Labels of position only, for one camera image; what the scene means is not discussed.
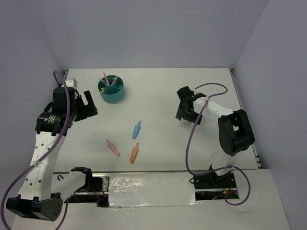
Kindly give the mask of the orange slim highlighter pen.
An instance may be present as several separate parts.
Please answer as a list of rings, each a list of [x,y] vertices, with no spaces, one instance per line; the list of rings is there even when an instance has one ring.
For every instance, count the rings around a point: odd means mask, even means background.
[[[104,71],[103,71],[103,75],[104,75],[104,78],[105,78],[106,85],[110,86],[110,83],[108,81],[107,75],[105,74]]]

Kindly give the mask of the red slim highlighter pen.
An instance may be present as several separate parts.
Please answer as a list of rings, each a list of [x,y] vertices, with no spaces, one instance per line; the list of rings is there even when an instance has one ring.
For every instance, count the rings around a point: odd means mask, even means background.
[[[117,81],[117,79],[118,79],[118,76],[116,76],[116,77],[113,79],[111,86],[113,86],[113,85],[115,84],[115,82]]]

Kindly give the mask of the orange stubby highlighter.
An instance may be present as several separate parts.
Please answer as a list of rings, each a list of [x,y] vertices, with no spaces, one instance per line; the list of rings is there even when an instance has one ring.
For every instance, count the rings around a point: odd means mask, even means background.
[[[136,143],[130,156],[130,164],[134,164],[139,152],[139,143]]]

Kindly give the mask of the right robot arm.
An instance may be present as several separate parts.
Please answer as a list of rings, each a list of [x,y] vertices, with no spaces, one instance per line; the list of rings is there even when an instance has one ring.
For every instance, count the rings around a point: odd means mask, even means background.
[[[217,134],[218,141],[213,142],[213,155],[216,157],[207,172],[192,173],[190,183],[195,189],[223,188],[233,186],[231,170],[236,164],[238,154],[246,151],[255,142],[255,137],[247,113],[233,110],[211,100],[201,92],[195,92],[188,86],[177,91],[179,106],[176,119],[193,124],[185,153],[185,165],[189,167],[189,148],[196,127],[204,127],[213,122],[209,135]]]

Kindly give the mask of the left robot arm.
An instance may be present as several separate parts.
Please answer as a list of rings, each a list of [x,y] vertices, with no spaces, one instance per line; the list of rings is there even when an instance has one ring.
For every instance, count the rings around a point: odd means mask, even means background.
[[[2,209],[27,219],[55,221],[63,203],[78,189],[94,186],[91,169],[74,167],[61,181],[52,183],[56,161],[68,129],[74,122],[98,114],[91,93],[85,91],[88,104],[73,87],[57,87],[53,101],[36,121],[35,149],[30,169],[22,173],[24,184],[15,197],[4,196]]]

